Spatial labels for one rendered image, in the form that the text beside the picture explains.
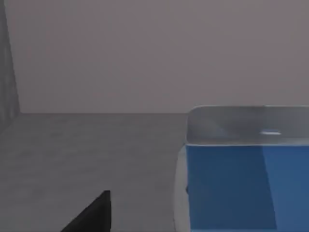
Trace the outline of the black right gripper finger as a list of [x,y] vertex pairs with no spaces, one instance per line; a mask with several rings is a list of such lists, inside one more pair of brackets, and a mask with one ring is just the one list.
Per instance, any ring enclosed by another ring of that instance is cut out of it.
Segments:
[[60,232],[111,232],[111,191],[103,191]]

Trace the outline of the blue and white box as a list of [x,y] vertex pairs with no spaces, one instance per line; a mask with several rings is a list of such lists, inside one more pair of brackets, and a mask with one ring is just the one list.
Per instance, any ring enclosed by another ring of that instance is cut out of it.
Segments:
[[309,232],[309,106],[198,106],[174,183],[176,232]]

